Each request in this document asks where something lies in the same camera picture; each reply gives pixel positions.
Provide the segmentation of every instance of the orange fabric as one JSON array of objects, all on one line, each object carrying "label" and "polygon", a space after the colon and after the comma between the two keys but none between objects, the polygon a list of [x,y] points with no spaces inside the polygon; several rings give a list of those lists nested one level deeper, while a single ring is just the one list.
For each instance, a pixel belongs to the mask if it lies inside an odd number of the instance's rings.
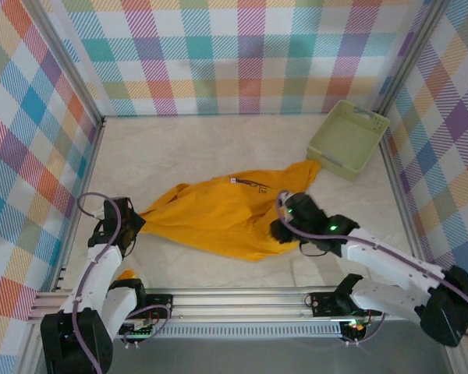
[{"label": "orange fabric", "polygon": [[253,170],[180,184],[141,214],[148,232],[224,256],[258,261],[288,252],[270,234],[279,191],[307,190],[321,164],[302,161],[283,171]]}]

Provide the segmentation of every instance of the green plastic basket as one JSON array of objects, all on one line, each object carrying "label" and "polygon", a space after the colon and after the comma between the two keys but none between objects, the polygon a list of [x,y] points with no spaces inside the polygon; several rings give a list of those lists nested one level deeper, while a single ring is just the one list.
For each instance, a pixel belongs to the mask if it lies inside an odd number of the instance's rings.
[{"label": "green plastic basket", "polygon": [[364,169],[390,120],[341,100],[307,147],[307,158],[353,181]]}]

